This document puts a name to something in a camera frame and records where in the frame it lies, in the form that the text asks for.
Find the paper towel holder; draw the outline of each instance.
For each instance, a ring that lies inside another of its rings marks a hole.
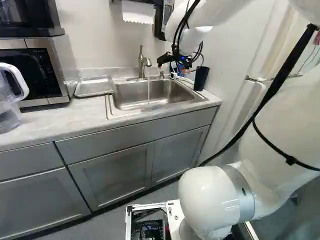
[[[133,2],[140,2],[146,4],[153,4],[155,8],[155,15],[153,19],[152,31],[156,38],[166,41],[165,29],[168,20],[174,10],[175,0],[128,0]]]

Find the stainless steel sink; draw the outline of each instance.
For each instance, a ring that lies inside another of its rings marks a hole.
[[[115,80],[115,93],[106,96],[108,119],[173,108],[207,99],[178,79]]]

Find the running water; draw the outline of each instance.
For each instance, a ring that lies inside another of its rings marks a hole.
[[[150,104],[150,75],[151,75],[150,68],[147,67],[146,68],[146,77],[148,79],[148,104]]]

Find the cabinet drawer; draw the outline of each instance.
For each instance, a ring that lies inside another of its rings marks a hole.
[[[209,126],[204,126],[155,141],[152,185],[182,175],[193,168],[208,131]]]
[[[90,214],[65,167],[0,182],[0,240]]]
[[[210,125],[216,107],[57,141],[67,164]]]
[[[153,156],[150,142],[72,164],[69,169],[95,211],[148,188]]]
[[[0,180],[59,168],[64,165],[52,142],[0,152]]]

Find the countertop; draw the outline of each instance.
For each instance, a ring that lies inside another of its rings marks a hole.
[[[20,126],[0,134],[0,152],[215,107],[222,103],[219,97],[206,90],[203,90],[201,95],[208,101],[192,103],[183,108],[154,110],[114,119],[107,119],[105,96],[73,98],[64,107],[43,106],[40,110],[22,113]]]

